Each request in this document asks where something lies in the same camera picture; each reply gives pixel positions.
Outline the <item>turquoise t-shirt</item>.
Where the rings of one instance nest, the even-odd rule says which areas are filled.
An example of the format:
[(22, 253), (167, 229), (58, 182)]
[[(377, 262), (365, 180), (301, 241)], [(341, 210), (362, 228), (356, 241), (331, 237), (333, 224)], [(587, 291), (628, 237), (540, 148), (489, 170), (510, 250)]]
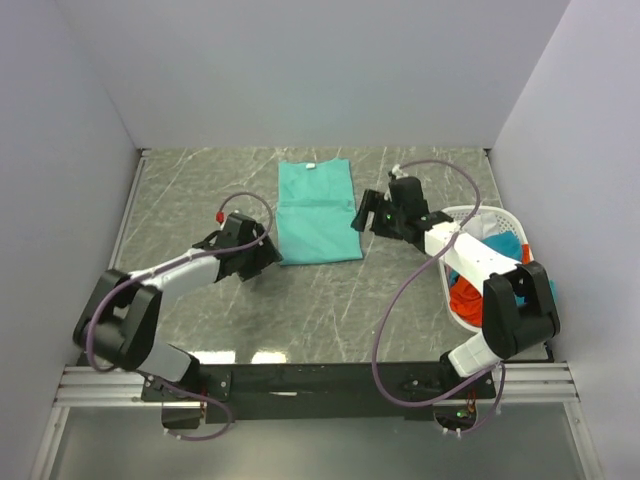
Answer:
[(351, 227), (356, 201), (350, 162), (282, 162), (276, 225), (284, 265), (360, 260), (360, 235)]

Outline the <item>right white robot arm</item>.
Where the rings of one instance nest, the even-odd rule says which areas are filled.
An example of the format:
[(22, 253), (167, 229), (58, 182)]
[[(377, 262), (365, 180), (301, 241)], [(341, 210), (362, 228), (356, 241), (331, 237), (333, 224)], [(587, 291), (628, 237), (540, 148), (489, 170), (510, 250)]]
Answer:
[(403, 240), (447, 265), (482, 298), (480, 331), (444, 355), (439, 374), (444, 395), (460, 399), (474, 386), (473, 375), (560, 332), (560, 320), (544, 267), (497, 252), (463, 230), (444, 211), (430, 211), (420, 180), (394, 178), (385, 193), (367, 189), (352, 221), (377, 236)]

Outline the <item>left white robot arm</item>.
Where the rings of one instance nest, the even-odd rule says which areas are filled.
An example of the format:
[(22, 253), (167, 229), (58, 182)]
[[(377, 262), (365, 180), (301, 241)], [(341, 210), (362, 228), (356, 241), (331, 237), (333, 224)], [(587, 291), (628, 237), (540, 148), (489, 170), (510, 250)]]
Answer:
[(157, 338), (162, 309), (192, 290), (233, 275), (246, 281), (281, 261), (261, 223), (232, 213), (178, 257), (145, 270), (104, 272), (72, 340), (89, 358), (161, 378), (173, 399), (189, 401), (207, 391), (209, 380), (195, 356)]

